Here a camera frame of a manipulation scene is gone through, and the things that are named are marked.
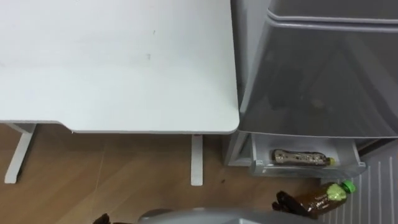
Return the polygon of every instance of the green bottle cap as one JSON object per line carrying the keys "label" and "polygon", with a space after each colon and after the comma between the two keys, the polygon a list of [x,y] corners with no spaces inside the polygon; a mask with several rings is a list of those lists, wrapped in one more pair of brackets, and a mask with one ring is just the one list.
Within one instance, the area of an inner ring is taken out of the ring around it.
{"label": "green bottle cap", "polygon": [[344,190],[348,193],[354,193],[356,190],[354,183],[350,180],[344,180],[341,184],[344,186]]}

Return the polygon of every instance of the gray object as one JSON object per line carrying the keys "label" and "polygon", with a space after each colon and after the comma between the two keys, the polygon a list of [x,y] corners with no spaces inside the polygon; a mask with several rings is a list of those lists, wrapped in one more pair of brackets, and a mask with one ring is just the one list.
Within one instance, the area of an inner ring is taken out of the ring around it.
{"label": "gray object", "polygon": [[398,136],[398,3],[327,2],[235,2],[240,131]]}
{"label": "gray object", "polygon": [[309,218],[282,212],[238,209],[204,209],[171,212],[139,221],[139,224],[316,224]]}
{"label": "gray object", "polygon": [[[317,177],[350,178],[365,171],[365,163],[359,160],[354,141],[350,139],[303,138],[297,136],[271,136],[251,134],[245,147],[251,149],[250,173],[264,177]],[[278,166],[271,154],[276,148],[297,152],[317,151],[335,159],[328,167]]]}

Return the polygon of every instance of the wooden floor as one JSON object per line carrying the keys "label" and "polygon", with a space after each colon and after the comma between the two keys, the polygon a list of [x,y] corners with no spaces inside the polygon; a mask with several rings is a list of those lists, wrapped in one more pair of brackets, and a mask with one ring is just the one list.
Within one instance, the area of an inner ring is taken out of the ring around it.
{"label": "wooden floor", "polygon": [[[19,133],[0,125],[4,178]],[[135,222],[155,208],[271,209],[275,193],[311,191],[313,179],[259,178],[221,163],[221,142],[204,142],[204,186],[190,186],[190,136],[72,134],[60,125],[36,129],[15,185],[0,184],[2,223],[92,223],[103,213]]]}

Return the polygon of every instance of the refrigerator door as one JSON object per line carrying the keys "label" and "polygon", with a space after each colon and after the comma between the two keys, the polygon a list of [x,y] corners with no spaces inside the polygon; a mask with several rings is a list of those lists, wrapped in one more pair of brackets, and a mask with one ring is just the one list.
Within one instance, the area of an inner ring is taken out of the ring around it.
{"label": "refrigerator door", "polygon": [[398,24],[398,1],[273,0],[268,14],[278,21]]}
{"label": "refrigerator door", "polygon": [[267,20],[239,130],[398,136],[398,26]]}

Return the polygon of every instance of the brown bottle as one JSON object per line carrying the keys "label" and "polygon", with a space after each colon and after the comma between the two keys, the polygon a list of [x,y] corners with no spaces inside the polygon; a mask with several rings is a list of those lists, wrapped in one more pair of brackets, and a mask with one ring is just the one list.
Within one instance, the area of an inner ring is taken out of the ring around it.
{"label": "brown bottle", "polygon": [[343,205],[347,201],[348,194],[355,192],[355,189],[355,185],[349,180],[341,184],[329,182],[309,194],[300,195],[294,199],[312,218],[317,218],[318,215]]}

